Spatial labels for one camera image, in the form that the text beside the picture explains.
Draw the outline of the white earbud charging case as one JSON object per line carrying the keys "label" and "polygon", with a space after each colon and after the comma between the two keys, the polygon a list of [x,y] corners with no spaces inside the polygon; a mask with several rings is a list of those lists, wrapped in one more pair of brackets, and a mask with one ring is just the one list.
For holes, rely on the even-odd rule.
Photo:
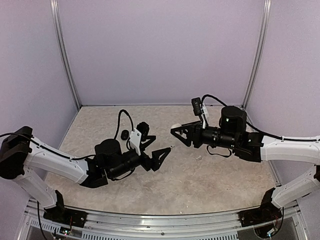
{"label": "white earbud charging case", "polygon": [[176,124],[174,124],[174,125],[171,126],[171,129],[178,128],[178,127],[180,127],[180,126],[181,126],[180,123],[176,123]]}

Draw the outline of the black earbud charging case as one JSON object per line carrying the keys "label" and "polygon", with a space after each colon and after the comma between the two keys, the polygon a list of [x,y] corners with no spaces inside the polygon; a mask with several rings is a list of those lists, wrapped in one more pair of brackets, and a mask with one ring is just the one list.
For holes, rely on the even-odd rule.
{"label": "black earbud charging case", "polygon": [[128,140],[129,135],[130,135],[129,131],[127,129],[124,129],[121,132],[120,138],[121,138],[121,140],[126,141],[126,140]]}

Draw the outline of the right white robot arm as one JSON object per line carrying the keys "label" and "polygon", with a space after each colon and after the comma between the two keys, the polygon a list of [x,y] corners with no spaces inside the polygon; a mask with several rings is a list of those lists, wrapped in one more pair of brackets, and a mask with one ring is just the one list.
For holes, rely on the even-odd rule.
{"label": "right white robot arm", "polygon": [[202,145],[226,148],[245,161],[306,162],[313,166],[301,176],[267,191],[256,210],[256,218],[266,222],[276,209],[320,188],[320,138],[285,138],[262,132],[247,132],[247,113],[236,106],[221,109],[219,127],[208,126],[205,116],[200,121],[173,125],[170,133],[186,146]]}

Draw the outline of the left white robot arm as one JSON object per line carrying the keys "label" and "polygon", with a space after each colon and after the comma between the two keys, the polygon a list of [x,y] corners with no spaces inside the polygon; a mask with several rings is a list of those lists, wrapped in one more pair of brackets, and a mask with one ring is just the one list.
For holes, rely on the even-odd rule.
{"label": "left white robot arm", "polygon": [[31,127],[24,126],[16,132],[1,134],[0,176],[16,182],[35,198],[45,213],[63,223],[70,218],[62,194],[50,188],[34,168],[62,176],[85,188],[106,186],[108,181],[120,181],[130,176],[137,167],[157,171],[171,148],[144,151],[152,144],[154,135],[144,136],[136,128],[129,137],[130,149],[122,152],[118,140],[109,138],[94,147],[95,153],[75,157],[61,152],[33,136]]}

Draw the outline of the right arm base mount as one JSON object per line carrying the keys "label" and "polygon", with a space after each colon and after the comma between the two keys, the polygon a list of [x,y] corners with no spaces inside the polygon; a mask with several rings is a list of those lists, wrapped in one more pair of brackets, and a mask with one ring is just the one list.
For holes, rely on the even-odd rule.
{"label": "right arm base mount", "polygon": [[243,210],[238,213],[242,227],[259,225],[266,222],[282,218],[282,211],[278,208],[257,207],[249,210]]}

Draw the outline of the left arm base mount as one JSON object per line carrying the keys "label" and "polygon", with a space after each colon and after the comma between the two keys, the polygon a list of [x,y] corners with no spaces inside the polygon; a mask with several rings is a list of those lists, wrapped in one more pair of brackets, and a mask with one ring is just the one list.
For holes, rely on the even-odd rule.
{"label": "left arm base mount", "polygon": [[87,216],[88,213],[85,211],[58,206],[44,209],[43,214],[43,217],[46,220],[79,228],[83,228],[85,226]]}

